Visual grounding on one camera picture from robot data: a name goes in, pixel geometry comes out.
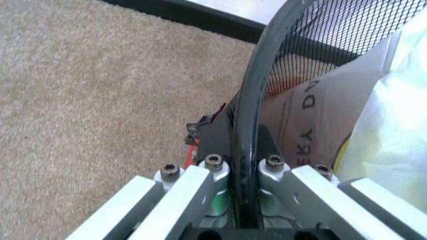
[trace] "hole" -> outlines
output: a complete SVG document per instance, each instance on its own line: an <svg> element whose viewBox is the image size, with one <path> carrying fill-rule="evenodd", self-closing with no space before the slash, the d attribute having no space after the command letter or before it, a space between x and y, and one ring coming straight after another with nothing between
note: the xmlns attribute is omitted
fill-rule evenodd
<svg viewBox="0 0 427 240"><path fill-rule="evenodd" d="M275 163L280 163L281 159L278 156L271 156L270 161L275 162Z"/></svg>
<svg viewBox="0 0 427 240"><path fill-rule="evenodd" d="M326 226L325 224L321 223L321 222L318 222L318 223L316 224L315 229L316 229L316 231L318 232L318 231L320 231L321 229L329 229L329 227L328 227L328 226Z"/></svg>
<svg viewBox="0 0 427 240"><path fill-rule="evenodd" d="M221 240L221 235L214 230L206 230L197 236L197 240Z"/></svg>
<svg viewBox="0 0 427 240"><path fill-rule="evenodd" d="M329 172L329 168L325 165L317 165L317 169L323 172Z"/></svg>
<svg viewBox="0 0 427 240"><path fill-rule="evenodd" d="M293 200L295 201L295 203L297 203L297 204L301 204L301 201L300 201L300 199L299 199L299 197L298 197L298 192L295 192L294 194L293 194Z"/></svg>
<svg viewBox="0 0 427 240"><path fill-rule="evenodd" d="M218 158L218 156L210 156L210 157L209 157L209 160L210 160L210 161L213 161L213 162L216 162L216 161L218 161L218 160L220 160L220 159Z"/></svg>
<svg viewBox="0 0 427 240"><path fill-rule="evenodd" d="M175 169L175 165L173 165L173 164L167 164L166 166L164 166L164 169L165 170L173 170L173 169Z"/></svg>
<svg viewBox="0 0 427 240"><path fill-rule="evenodd" d="M317 240L318 237L314 235L311 232L308 231L298 231L295 233L295 236L293 236L293 239L295 240Z"/></svg>

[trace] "metal post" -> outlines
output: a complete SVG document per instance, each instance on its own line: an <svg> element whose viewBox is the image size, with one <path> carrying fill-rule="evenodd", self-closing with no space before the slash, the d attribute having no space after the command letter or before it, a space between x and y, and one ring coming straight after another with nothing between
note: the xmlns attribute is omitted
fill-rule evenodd
<svg viewBox="0 0 427 240"><path fill-rule="evenodd" d="M179 238L189 224L200 223L214 196L213 174L189 166L129 239Z"/></svg>

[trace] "beige carpet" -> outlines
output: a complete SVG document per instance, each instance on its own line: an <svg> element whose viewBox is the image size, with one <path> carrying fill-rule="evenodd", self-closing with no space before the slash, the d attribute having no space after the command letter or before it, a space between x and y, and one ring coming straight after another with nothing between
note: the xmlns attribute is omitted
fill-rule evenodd
<svg viewBox="0 0 427 240"><path fill-rule="evenodd" d="M239 89L253 44L96 0L0 0L0 239L62 239L185 123Z"/></svg>

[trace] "white wall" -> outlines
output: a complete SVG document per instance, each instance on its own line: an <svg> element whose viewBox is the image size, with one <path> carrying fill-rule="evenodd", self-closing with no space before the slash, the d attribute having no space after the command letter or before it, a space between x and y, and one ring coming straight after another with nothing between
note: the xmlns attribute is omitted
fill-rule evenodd
<svg viewBox="0 0 427 240"><path fill-rule="evenodd" d="M187 0L267 25L286 0Z"/></svg>

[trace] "metal clamp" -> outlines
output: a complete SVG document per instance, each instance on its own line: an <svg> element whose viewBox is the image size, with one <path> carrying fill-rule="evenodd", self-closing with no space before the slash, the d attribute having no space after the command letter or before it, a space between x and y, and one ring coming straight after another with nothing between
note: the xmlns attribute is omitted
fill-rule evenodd
<svg viewBox="0 0 427 240"><path fill-rule="evenodd" d="M162 196L161 184L135 176L67 239L125 239Z"/></svg>
<svg viewBox="0 0 427 240"><path fill-rule="evenodd" d="M401 238L308 165L259 174L259 182L304 228L327 227L343 239Z"/></svg>
<svg viewBox="0 0 427 240"><path fill-rule="evenodd" d="M200 223L214 196L213 174L189 166L129 239L177 239L188 224Z"/></svg>

